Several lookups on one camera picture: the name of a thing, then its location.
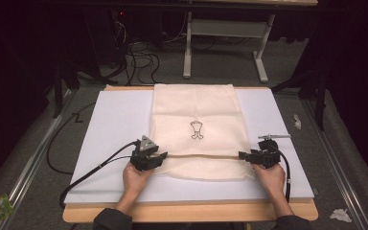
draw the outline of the black cable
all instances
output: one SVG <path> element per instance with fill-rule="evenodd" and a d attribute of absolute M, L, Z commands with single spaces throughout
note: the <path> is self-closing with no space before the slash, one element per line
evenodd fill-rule
<path fill-rule="evenodd" d="M 277 148 L 273 147 L 275 150 L 277 150 L 280 155 L 283 157 L 283 159 L 285 160 L 285 163 L 286 163 L 286 200 L 287 200 L 287 203 L 289 203 L 289 194 L 290 194 L 290 191 L 291 191 L 291 172 L 290 172 L 290 169 L 289 169 L 289 164 L 288 164 L 288 161 L 285 157 L 285 155 Z"/>
<path fill-rule="evenodd" d="M 74 183 L 72 183 L 71 185 L 69 185 L 59 196 L 59 206 L 64 209 L 65 208 L 65 197 L 67 196 L 68 192 L 70 192 L 70 190 L 72 190 L 74 187 L 76 187 L 78 184 L 80 184 L 82 181 L 84 181 L 86 178 L 88 178 L 89 176 L 91 176 L 92 174 L 96 173 L 98 170 L 100 170 L 101 168 L 103 168 L 105 165 L 107 165 L 109 162 L 112 162 L 114 160 L 112 160 L 113 157 L 115 157 L 117 154 L 119 154 L 121 151 L 123 151 L 124 149 L 126 149 L 129 146 L 132 145 L 140 145 L 140 141 L 134 141 L 131 142 L 125 146 L 123 146 L 122 148 L 120 148 L 119 150 L 117 150 L 115 153 L 113 153 L 109 158 L 107 158 L 105 161 L 102 162 L 102 164 L 98 167 L 96 167 L 95 169 L 91 170 L 90 172 L 88 172 L 86 175 L 82 176 L 80 179 L 76 180 Z"/>
<path fill-rule="evenodd" d="M 116 160 L 119 160 L 119 159 L 130 158 L 130 157 L 131 156 L 121 156 L 121 157 L 115 158 L 113 160 L 110 160 L 108 163 L 111 163 L 111 162 L 116 161 Z"/>
<path fill-rule="evenodd" d="M 130 77 L 129 77 L 129 72 L 128 72 L 127 68 L 125 69 L 125 72 L 126 72 L 126 78 L 127 78 L 126 86 L 130 86 L 131 83 L 130 83 Z"/>
<path fill-rule="evenodd" d="M 154 79 L 154 74 L 157 72 L 157 70 L 159 69 L 159 67 L 160 67 L 160 59 L 159 59 L 159 57 L 158 57 L 158 55 L 156 55 L 156 54 L 152 54 L 152 53 L 150 53 L 150 54 L 146 54 L 146 53 L 143 53 L 143 51 L 145 51 L 146 49 L 148 49 L 148 47 L 149 47 L 149 44 L 148 43 L 146 43 L 146 47 L 144 48 L 144 49 L 141 49 L 140 51 L 135 51 L 135 53 L 136 54 L 134 54 L 134 52 L 133 52 L 133 45 L 134 44 L 132 44 L 131 46 L 130 46 L 130 52 L 129 52 L 129 54 L 128 55 L 130 55 L 130 56 L 132 56 L 132 61 L 130 62 L 130 65 L 133 67 L 133 74 L 132 74 L 132 76 L 130 77 L 130 79 L 128 79 L 128 85 L 131 85 L 131 81 L 132 81 L 132 79 L 133 79 L 133 77 L 134 77 L 134 71 L 136 70 L 136 69 L 139 69 L 139 71 L 138 71 L 138 79 L 139 79 L 139 82 L 141 82 L 141 83 L 144 83 L 144 84 L 150 84 L 150 83 L 147 83 L 147 82 L 144 82 L 141 78 L 140 78 L 140 73 L 145 69 L 145 68 L 147 68 L 147 67 L 151 67 L 153 64 L 154 64 L 154 58 L 156 59 L 156 67 L 155 67 L 155 69 L 154 70 L 152 70 L 152 72 L 151 72 L 151 74 L 150 74 L 150 77 L 151 77 L 151 80 L 153 81 L 153 84 L 156 84 L 156 83 L 161 83 L 160 81 L 157 81 L 157 80 L 155 80 Z M 145 59 L 145 60 L 147 60 L 148 61 L 148 63 L 146 63 L 146 64 L 144 64 L 143 66 L 138 66 L 137 65 L 137 60 L 140 60 L 140 59 Z"/>
<path fill-rule="evenodd" d="M 83 107 L 82 109 L 80 109 L 79 111 L 75 112 L 72 114 L 72 116 L 70 118 L 67 119 L 67 121 L 64 122 L 64 124 L 62 124 L 61 127 L 59 127 L 57 129 L 57 131 L 55 132 L 55 134 L 53 135 L 53 138 L 50 140 L 49 145 L 47 147 L 47 152 L 46 152 L 46 161 L 47 164 L 49 165 L 50 169 L 52 169 L 53 171 L 57 172 L 57 173 L 62 173 L 62 174 L 73 174 L 72 172 L 65 172 L 62 170 L 58 170 L 56 169 L 52 163 L 50 162 L 50 149 L 52 148 L 53 142 L 55 141 L 56 137 L 58 136 L 58 134 L 62 131 L 62 129 L 75 117 L 75 116 L 79 116 L 80 113 L 82 111 L 84 111 L 86 108 L 90 107 L 91 105 L 93 105 L 95 103 L 90 103 L 89 105 Z"/>

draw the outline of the white desk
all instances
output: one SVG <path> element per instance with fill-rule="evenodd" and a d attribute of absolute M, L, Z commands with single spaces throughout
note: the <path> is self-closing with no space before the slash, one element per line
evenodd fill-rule
<path fill-rule="evenodd" d="M 248 4 L 267 4 L 267 5 L 291 5 L 291 6 L 316 6 L 317 0 L 200 0 L 193 2 L 222 2 L 222 3 L 248 3 Z M 225 20 L 203 20 L 193 19 L 193 14 L 187 13 L 187 46 L 184 57 L 183 78 L 191 77 L 192 59 L 192 35 L 216 35 L 216 36 L 238 36 L 255 37 L 261 41 L 260 47 L 253 51 L 256 68 L 261 82 L 268 82 L 265 67 L 262 62 L 262 55 L 265 50 L 268 36 L 273 26 L 275 15 L 270 15 L 265 22 L 244 22 L 244 21 L 225 21 Z"/>
<path fill-rule="evenodd" d="M 258 147 L 259 135 L 288 134 L 269 89 L 237 89 L 237 92 L 252 149 Z M 121 146 L 140 139 L 142 135 L 148 135 L 151 102 L 152 89 L 101 92 L 72 181 L 98 166 Z M 308 219 L 316 219 L 313 193 L 291 141 L 279 139 L 277 143 L 287 156 L 291 167 L 291 207 L 294 205 L 296 210 L 301 208 L 301 215 L 309 215 Z M 131 155 L 132 150 L 133 148 L 127 149 L 118 156 Z M 92 221 L 104 207 L 114 205 L 123 192 L 122 170 L 126 163 L 127 159 L 110 163 L 75 187 L 65 199 L 67 207 L 64 219 L 71 222 Z M 134 221 L 213 221 L 216 217 L 208 215 L 193 217 L 188 215 L 183 217 L 182 213 L 168 217 L 154 215 L 157 211 L 166 212 L 165 209 L 171 209 L 168 212 L 179 213 L 188 212 L 187 209 L 195 207 L 210 209 L 212 212 L 230 205 L 232 208 L 229 209 L 230 214 L 225 214 L 224 218 L 215 221 L 274 219 L 272 212 L 270 213 L 271 206 L 266 200 L 267 197 L 258 180 L 206 182 L 154 175 L 139 197 L 139 205 L 133 210 L 132 215 Z M 253 215 L 252 217 L 249 213 L 235 216 L 244 210 L 262 209 L 267 210 L 263 212 L 262 217 Z M 229 210 L 228 207 L 223 208 L 222 213 L 228 213 Z"/>

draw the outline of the dark background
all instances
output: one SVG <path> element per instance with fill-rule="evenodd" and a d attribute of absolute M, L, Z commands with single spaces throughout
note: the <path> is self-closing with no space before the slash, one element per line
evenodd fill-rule
<path fill-rule="evenodd" d="M 318 18 L 315 16 L 279 15 L 270 39 L 285 36 L 292 42 L 310 37 L 295 76 L 317 68 L 321 58 L 331 55 L 333 61 L 326 72 L 328 89 L 368 165 L 368 1 L 319 3 L 321 8 L 349 7 L 354 13 L 344 18 L 326 17 L 319 22 L 316 30 L 314 25 Z M 16 3 L 0 0 L 0 167 L 28 126 L 47 106 L 45 95 L 53 85 L 59 60 L 78 61 L 73 57 L 84 57 L 80 60 L 80 68 L 87 68 L 85 72 L 98 72 L 100 62 L 112 61 L 109 54 L 101 52 L 101 47 L 95 47 L 95 39 L 104 41 L 107 38 L 90 37 L 86 24 L 81 23 L 88 15 L 91 25 L 100 22 L 103 27 L 96 28 L 112 33 L 106 26 L 109 21 L 101 12 L 90 14 L 78 9 L 68 14 L 75 16 L 74 22 L 68 23 L 79 26 L 64 22 L 63 26 L 68 26 L 67 31 L 56 28 L 56 24 L 46 27 L 47 13 L 27 0 Z M 175 34 L 182 23 L 182 15 L 161 11 L 136 11 L 129 17 L 128 23 L 134 28 L 133 32 L 155 45 L 160 45 L 162 30 Z M 153 23 L 144 27 L 149 18 L 154 19 L 151 20 Z M 66 21 L 67 17 L 59 14 L 57 19 Z M 58 31 L 50 34 L 47 28 Z M 74 39 L 69 35 L 83 37 Z M 70 48 L 67 40 L 68 44 L 81 41 L 83 43 L 76 43 L 76 47 L 86 49 Z M 105 43 L 114 46 L 111 40 L 107 39 Z M 82 53 L 72 54 L 74 52 L 70 49 L 80 50 L 85 56 Z"/>

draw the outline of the white cloth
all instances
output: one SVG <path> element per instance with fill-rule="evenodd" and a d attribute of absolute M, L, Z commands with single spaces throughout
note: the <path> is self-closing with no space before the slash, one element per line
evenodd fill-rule
<path fill-rule="evenodd" d="M 255 178 L 250 164 L 236 159 L 250 152 L 246 125 L 232 85 L 156 84 L 149 138 L 169 153 L 154 173 L 204 180 Z"/>
<path fill-rule="evenodd" d="M 338 220 L 342 220 L 345 222 L 352 222 L 351 218 L 348 216 L 348 214 L 346 213 L 346 209 L 335 209 L 333 210 L 333 213 L 330 216 L 330 219 L 338 219 Z"/>

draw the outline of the desk leg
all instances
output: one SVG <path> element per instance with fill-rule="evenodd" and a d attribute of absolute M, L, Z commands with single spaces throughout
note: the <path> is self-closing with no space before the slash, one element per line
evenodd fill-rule
<path fill-rule="evenodd" d="M 259 52 L 253 52 L 253 56 L 255 59 L 256 67 L 258 69 L 259 78 L 262 83 L 268 82 L 267 74 L 265 73 L 265 67 L 262 62 L 263 51 L 265 50 L 265 45 L 268 40 L 268 36 L 270 35 L 271 27 L 273 26 L 274 14 L 270 15 L 267 20 L 267 25 L 264 28 L 264 33 L 262 36 L 262 43 L 260 46 Z"/>
<path fill-rule="evenodd" d="M 193 14 L 189 11 L 187 15 L 187 47 L 185 49 L 184 57 L 184 79 L 191 77 L 191 27 Z"/>

